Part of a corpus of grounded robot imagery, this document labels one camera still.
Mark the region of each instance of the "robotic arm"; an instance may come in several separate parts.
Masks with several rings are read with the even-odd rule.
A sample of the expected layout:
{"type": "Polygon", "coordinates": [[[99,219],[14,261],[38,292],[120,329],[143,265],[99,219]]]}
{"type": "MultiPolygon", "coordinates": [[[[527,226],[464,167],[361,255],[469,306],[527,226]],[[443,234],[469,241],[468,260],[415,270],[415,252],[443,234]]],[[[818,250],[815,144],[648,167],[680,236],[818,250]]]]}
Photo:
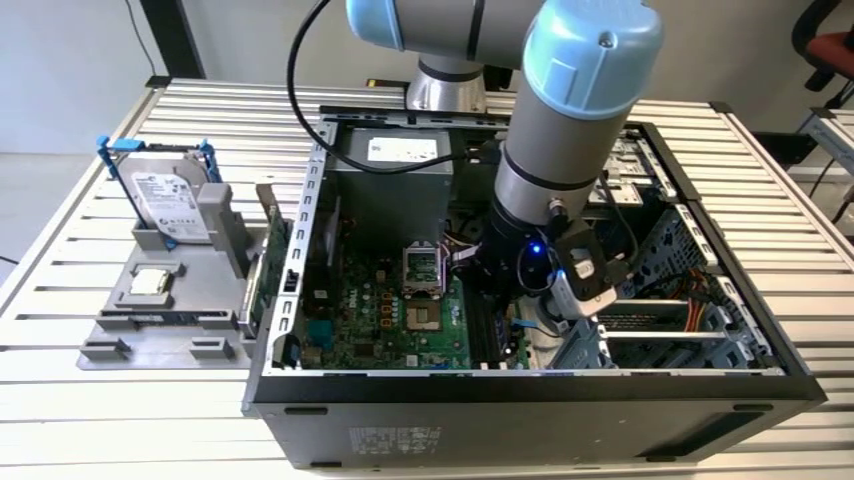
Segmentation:
{"type": "Polygon", "coordinates": [[[490,225],[457,261],[500,303],[550,291],[564,318],[595,313],[618,265],[575,220],[650,77],[658,14],[642,0],[348,0],[347,13],[361,39],[421,52],[445,81],[480,63],[522,67],[490,225]]]}

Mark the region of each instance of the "white wall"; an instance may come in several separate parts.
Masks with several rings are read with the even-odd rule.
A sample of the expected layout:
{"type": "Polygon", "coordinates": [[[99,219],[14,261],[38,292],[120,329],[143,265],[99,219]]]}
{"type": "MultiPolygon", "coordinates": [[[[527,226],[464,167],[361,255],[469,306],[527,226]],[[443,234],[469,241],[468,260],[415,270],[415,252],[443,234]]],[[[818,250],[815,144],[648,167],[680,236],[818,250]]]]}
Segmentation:
{"type": "MultiPolygon", "coordinates": [[[[136,3],[143,39],[164,72],[136,3]]],[[[751,128],[794,129],[806,108],[831,95],[803,89],[811,69],[790,45],[810,0],[650,3],[667,41],[647,97],[726,101],[751,128]]],[[[184,0],[208,78],[281,83],[291,37],[311,4],[184,0]]],[[[847,29],[852,13],[846,0],[823,30],[847,29]]],[[[413,54],[352,36],[344,0],[333,0],[305,39],[297,81],[355,87],[368,77],[407,80],[413,71],[413,54]]],[[[0,0],[0,73],[0,151],[91,152],[92,139],[112,131],[149,75],[124,2],[0,0]]]]}
{"type": "Polygon", "coordinates": [[[0,152],[95,154],[151,75],[129,22],[121,0],[0,0],[0,152]]]}
{"type": "MultiPolygon", "coordinates": [[[[281,83],[291,37],[313,1],[184,0],[208,76],[281,83]]],[[[751,128],[794,130],[807,107],[820,106],[842,85],[836,81],[819,94],[803,88],[811,69],[790,36],[810,2],[650,0],[667,36],[647,97],[726,101],[751,128]]],[[[846,1],[822,30],[847,30],[852,14],[854,2],[846,1]]],[[[368,77],[408,80],[413,70],[413,54],[351,35],[344,1],[333,0],[303,43],[297,80],[357,87],[368,77]]]]}
{"type": "MultiPolygon", "coordinates": [[[[291,40],[315,0],[184,0],[208,78],[284,83],[291,40]]],[[[300,48],[299,83],[361,87],[368,77],[408,80],[417,55],[376,47],[349,32],[344,0],[332,0],[300,48]]]]}

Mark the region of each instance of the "green circuit board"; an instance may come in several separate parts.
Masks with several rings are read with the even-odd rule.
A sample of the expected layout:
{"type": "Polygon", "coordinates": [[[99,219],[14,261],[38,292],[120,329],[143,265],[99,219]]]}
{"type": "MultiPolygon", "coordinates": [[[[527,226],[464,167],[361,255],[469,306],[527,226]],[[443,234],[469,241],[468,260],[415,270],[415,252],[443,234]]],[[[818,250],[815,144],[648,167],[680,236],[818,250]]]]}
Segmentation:
{"type": "Polygon", "coordinates": [[[240,317],[252,323],[255,328],[261,324],[264,312],[276,299],[288,246],[288,227],[279,214],[279,206],[271,206],[268,213],[271,220],[264,237],[264,251],[249,274],[240,307],[240,317]]]}
{"type": "Polygon", "coordinates": [[[436,280],[437,266],[436,255],[432,253],[412,253],[409,258],[409,270],[407,272],[407,281],[431,282],[436,280]]]}
{"type": "Polygon", "coordinates": [[[453,280],[441,300],[407,300],[396,259],[345,256],[331,346],[309,350],[305,363],[327,370],[471,368],[460,288],[453,280]]]}

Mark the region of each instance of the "floor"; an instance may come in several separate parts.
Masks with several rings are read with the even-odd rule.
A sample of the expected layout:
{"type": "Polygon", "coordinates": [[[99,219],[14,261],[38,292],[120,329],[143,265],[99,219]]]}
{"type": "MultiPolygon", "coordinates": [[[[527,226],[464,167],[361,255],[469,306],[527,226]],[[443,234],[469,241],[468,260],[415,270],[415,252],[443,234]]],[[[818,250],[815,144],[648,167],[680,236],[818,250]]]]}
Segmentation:
{"type": "MultiPolygon", "coordinates": [[[[93,155],[0,153],[0,255],[18,260],[93,155]]],[[[0,261],[0,285],[14,265],[0,261]]]]}

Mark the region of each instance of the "metal frame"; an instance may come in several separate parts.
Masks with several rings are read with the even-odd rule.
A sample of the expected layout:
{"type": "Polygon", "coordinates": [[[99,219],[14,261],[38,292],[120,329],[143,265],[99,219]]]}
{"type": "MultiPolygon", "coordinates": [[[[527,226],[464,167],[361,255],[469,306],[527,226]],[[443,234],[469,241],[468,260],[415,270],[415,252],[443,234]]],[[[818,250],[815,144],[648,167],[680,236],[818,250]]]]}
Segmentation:
{"type": "Polygon", "coordinates": [[[854,175],[854,112],[814,108],[806,132],[854,175]]]}
{"type": "MultiPolygon", "coordinates": [[[[399,89],[299,87],[297,95],[309,121],[316,119],[316,104],[403,105],[399,89]]],[[[488,107],[495,113],[508,113],[512,102],[510,93],[490,94],[488,107]]],[[[139,130],[137,138],[181,143],[203,136],[225,151],[223,177],[232,182],[236,210],[248,221],[260,218],[252,201],[256,181],[275,184],[283,212],[293,218],[309,142],[295,127],[281,86],[176,79],[157,93],[156,102],[140,101],[131,117],[139,119],[139,129],[133,129],[139,130]]],[[[644,100],[630,120],[658,126],[830,400],[820,410],[799,415],[699,464],[658,464],[643,470],[636,465],[606,464],[596,475],[847,479],[854,472],[854,323],[846,321],[854,320],[850,256],[830,233],[832,229],[804,216],[810,202],[796,195],[794,183],[783,182],[784,174],[774,173],[775,169],[771,173],[766,170],[772,160],[760,147],[744,142],[750,135],[734,130],[707,104],[644,100]]],[[[121,134],[129,135],[124,126],[113,136],[121,134]]],[[[21,434],[12,435],[12,450],[5,452],[16,454],[14,461],[22,466],[9,473],[13,477],[14,473],[44,476],[47,472],[56,476],[127,476],[124,462],[133,462],[133,476],[140,478],[176,477],[188,471],[217,477],[288,475],[292,466],[276,441],[255,421],[239,419],[236,402],[245,371],[83,372],[73,367],[76,348],[92,327],[87,315],[103,306],[104,297],[92,289],[109,288],[116,263],[129,253],[123,239],[128,238],[132,212],[117,199],[117,186],[105,181],[95,162],[24,256],[22,266],[0,287],[2,420],[4,428],[21,434]],[[124,395],[119,402],[116,395],[124,395]],[[53,398],[85,400],[49,401],[53,398]],[[108,421],[116,418],[141,421],[108,421]],[[152,429],[171,433],[152,443],[152,429]],[[68,442],[84,435],[92,448],[71,453],[68,442]],[[120,448],[115,438],[121,438],[120,448]]],[[[268,414],[275,419],[284,412],[268,414]]],[[[383,474],[566,478],[590,476],[591,472],[584,467],[552,465],[424,468],[383,474]]],[[[351,475],[368,478],[376,474],[359,471],[351,475]]]]}
{"type": "Polygon", "coordinates": [[[165,69],[172,77],[204,78],[181,0],[140,0],[165,69]]]}
{"type": "MultiPolygon", "coordinates": [[[[333,113],[323,116],[317,131],[327,132],[327,138],[332,140],[335,134],[329,130],[339,121],[357,123],[367,120],[368,116],[371,122],[376,122],[379,118],[385,125],[415,124],[424,128],[452,126],[500,130],[500,126],[508,123],[508,117],[500,118],[498,115],[421,115],[417,112],[380,112],[375,109],[357,112],[351,109],[340,118],[333,113]]],[[[660,162],[655,162],[655,175],[670,179],[664,182],[663,194],[672,199],[684,197],[683,191],[691,191],[692,185],[682,167],[671,161],[672,155],[663,140],[659,140],[654,125],[628,122],[627,127],[636,129],[646,140],[646,144],[642,144],[646,145],[642,147],[646,155],[660,159],[660,162]]],[[[315,168],[325,155],[324,151],[315,148],[309,169],[315,168]]],[[[297,224],[297,228],[305,231],[303,241],[308,241],[311,237],[313,209],[321,188],[320,176],[321,172],[309,173],[305,179],[297,224]]],[[[578,455],[579,461],[584,463],[616,459],[632,461],[636,458],[648,462],[696,461],[720,451],[736,439],[759,433],[774,423],[820,404],[826,397],[815,378],[810,376],[779,323],[760,301],[723,238],[718,236],[702,204],[692,199],[684,204],[676,204],[675,209],[675,215],[679,215],[690,230],[688,238],[699,242],[696,248],[700,257],[706,258],[704,263],[719,265],[722,274],[731,278],[731,281],[723,280],[722,288],[732,300],[732,311],[740,313],[739,321],[747,323],[742,335],[750,337],[751,345],[759,346],[750,352],[739,342],[726,342],[714,347],[708,355],[716,359],[715,365],[720,366],[726,364],[730,353],[740,359],[739,364],[744,366],[747,359],[760,357],[766,369],[739,371],[720,367],[726,369],[723,373],[702,371],[696,366],[684,369],[648,369],[640,366],[639,369],[614,370],[610,368],[606,329],[598,326],[595,320],[591,324],[576,323],[570,335],[578,336],[580,341],[567,343],[558,349],[552,360],[558,368],[554,370],[471,369],[455,370],[448,375],[448,372],[437,373],[431,370],[288,368],[296,366],[295,359],[289,357],[292,349],[288,347],[293,343],[288,342],[296,341],[291,333],[299,331],[296,306],[300,304],[299,285],[304,281],[304,248],[293,246],[284,271],[295,274],[299,272],[297,287],[293,291],[292,283],[283,281],[283,296],[273,308],[268,333],[268,350],[263,357],[257,355],[253,359],[245,395],[247,413],[265,417],[272,412],[285,412],[283,417],[265,417],[265,421],[292,461],[303,467],[335,464],[348,468],[371,465],[388,468],[413,466],[419,462],[441,466],[478,466],[486,462],[492,466],[511,464],[514,461],[566,463],[571,458],[567,452],[578,455]],[[696,240],[698,236],[708,240],[696,240]],[[762,331],[758,331],[756,325],[760,325],[762,331]],[[772,352],[762,348],[767,345],[764,339],[770,341],[772,352]],[[551,428],[558,430],[583,424],[584,429],[610,431],[612,421],[604,419],[611,418],[610,411],[619,405],[618,410],[624,410],[622,415],[627,422],[639,424],[643,418],[668,418],[683,429],[687,428],[687,431],[679,430],[679,433],[671,432],[662,436],[636,430],[626,431],[620,441],[611,439],[607,453],[594,453],[595,448],[591,450],[583,436],[580,439],[567,438],[564,452],[540,443],[522,445],[508,438],[484,441],[484,425],[500,424],[507,415],[514,418],[514,438],[535,435],[542,429],[538,423],[538,419],[543,418],[542,402],[563,404],[566,407],[572,405],[550,421],[551,428]],[[482,410],[460,417],[459,412],[465,410],[460,404],[471,403],[479,404],[482,410]],[[436,440],[433,445],[432,456],[415,457],[408,454],[408,447],[403,451],[396,447],[385,447],[387,451],[361,455],[357,453],[361,443],[352,440],[349,445],[341,441],[348,436],[361,438],[367,435],[359,428],[373,428],[375,431],[375,426],[381,426],[408,432],[411,420],[405,419],[419,418],[419,412],[424,410],[432,412],[431,420],[421,420],[427,423],[420,426],[431,431],[431,435],[433,430],[444,432],[444,440],[441,443],[436,440]],[[307,411],[313,412],[308,423],[304,420],[309,415],[307,411]],[[728,414],[727,411],[744,413],[728,414]],[[720,424],[716,423],[718,420],[711,420],[718,417],[724,419],[720,424]],[[491,457],[487,453],[490,449],[515,449],[519,459],[514,460],[512,455],[511,458],[491,457]]]]}
{"type": "Polygon", "coordinates": [[[731,125],[732,132],[739,137],[748,151],[764,160],[763,168],[778,183],[784,184],[790,189],[790,194],[794,199],[799,200],[803,216],[807,218],[810,224],[822,233],[824,238],[831,242],[835,252],[839,254],[844,263],[851,269],[854,269],[854,245],[847,241],[839,230],[832,226],[827,217],[822,214],[819,208],[810,201],[810,197],[803,193],[794,180],[782,167],[776,164],[768,153],[762,149],[759,142],[750,135],[750,131],[744,124],[738,120],[734,114],[722,114],[723,121],[731,125]]]}

